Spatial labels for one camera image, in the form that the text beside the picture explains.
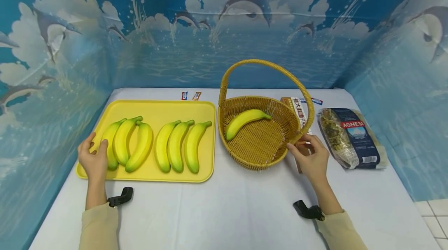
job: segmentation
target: black clip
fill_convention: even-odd
[[[109,201],[109,206],[114,208],[115,206],[119,206],[123,203],[128,202],[132,199],[132,195],[134,193],[134,188],[132,187],[124,187],[123,191],[121,192],[121,196],[118,197],[111,197],[107,199]]]
[[[297,211],[297,214],[300,217],[307,218],[307,219],[317,219],[319,221],[322,221],[324,219],[322,210],[317,205],[307,208],[307,206],[303,202],[303,200],[299,200],[297,202],[294,202],[292,204],[292,206],[294,206],[294,209]]]

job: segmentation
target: right hand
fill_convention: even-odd
[[[300,138],[300,141],[307,141],[310,144],[292,145],[286,144],[289,152],[292,153],[298,164],[299,173],[306,175],[312,185],[318,185],[319,183],[327,182],[327,164],[328,153],[327,148],[322,144],[321,140],[315,135],[304,135]],[[305,156],[299,150],[298,147],[306,147],[310,149],[311,155]]]
[[[107,173],[107,140],[100,143],[98,152],[89,152],[94,146],[93,138],[96,133],[92,132],[85,141],[78,146],[78,160],[86,171],[89,181],[105,181]]]

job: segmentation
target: banana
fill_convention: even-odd
[[[117,133],[118,128],[120,125],[126,121],[127,119],[124,118],[123,120],[120,120],[115,123],[111,123],[106,130],[104,130],[103,136],[101,137],[101,141],[104,139],[107,139],[109,141],[109,144],[107,145],[107,168],[108,170],[116,170],[118,168],[118,161],[117,156],[113,149],[113,138],[115,137],[115,133]]]
[[[151,151],[153,138],[151,127],[149,124],[142,123],[141,121],[137,121],[136,125],[138,126],[137,147],[124,168],[127,173],[131,173],[141,167]]]
[[[198,146],[211,121],[195,124],[185,137],[184,157],[188,169],[192,173],[199,172]]]
[[[259,109],[251,109],[238,114],[227,126],[225,139],[227,141],[232,140],[245,124],[261,119],[271,120],[272,117]]]
[[[156,163],[160,171],[168,173],[171,170],[171,165],[168,161],[168,139],[173,129],[180,123],[180,120],[172,123],[167,123],[163,126],[159,133],[157,133],[156,143],[154,144],[154,155],[156,155]]]
[[[126,166],[126,163],[129,160],[129,139],[137,126],[136,122],[141,120],[143,120],[142,116],[126,120],[120,125],[117,133],[115,133],[113,148],[118,162],[123,166]]]
[[[188,128],[194,124],[194,120],[189,120],[178,124],[171,132],[168,139],[168,161],[171,167],[177,173],[184,170],[184,162],[182,161],[182,141],[188,132]]]

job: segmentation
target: white table surface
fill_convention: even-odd
[[[191,100],[218,106],[219,89],[124,88],[113,91],[114,100]],[[310,90],[324,101],[322,107],[358,109],[345,90]],[[230,89],[228,97],[301,96],[298,90]],[[311,128],[322,138],[317,122]],[[415,204],[392,166],[384,171],[345,171],[330,158],[328,178],[342,207],[370,250],[439,250]],[[311,206],[316,197],[294,158],[266,171],[247,171],[227,154],[216,133],[215,171],[201,184],[108,181],[109,197],[126,186],[135,189],[133,200],[119,207],[119,242],[123,250],[297,250],[326,249],[312,220],[299,217],[292,203],[303,199]],[[79,246],[81,214],[87,181],[75,167],[59,192],[37,233],[32,250],[75,250]]]

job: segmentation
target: blue backdrop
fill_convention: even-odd
[[[411,197],[448,198],[447,3],[0,0],[0,248],[32,242],[114,88],[219,87],[246,58],[346,88]],[[230,87],[294,85],[244,66]]]

